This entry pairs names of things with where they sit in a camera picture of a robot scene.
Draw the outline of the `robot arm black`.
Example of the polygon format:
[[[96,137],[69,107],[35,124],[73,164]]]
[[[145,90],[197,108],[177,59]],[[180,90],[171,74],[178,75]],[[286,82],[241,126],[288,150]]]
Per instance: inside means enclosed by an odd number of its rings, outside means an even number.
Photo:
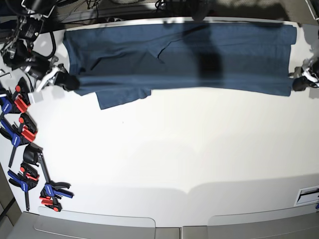
[[[7,38],[0,55],[3,62],[12,70],[20,69],[31,76],[39,85],[30,84],[31,91],[27,97],[32,104],[43,100],[42,89],[57,85],[66,91],[79,88],[79,81],[71,76],[64,65],[56,64],[57,46],[54,33],[49,32],[52,51],[49,55],[36,52],[34,42],[42,33],[45,20],[50,17],[56,7],[73,3],[72,0],[19,0],[17,3],[6,0],[7,7],[17,16],[17,24],[13,33]]]

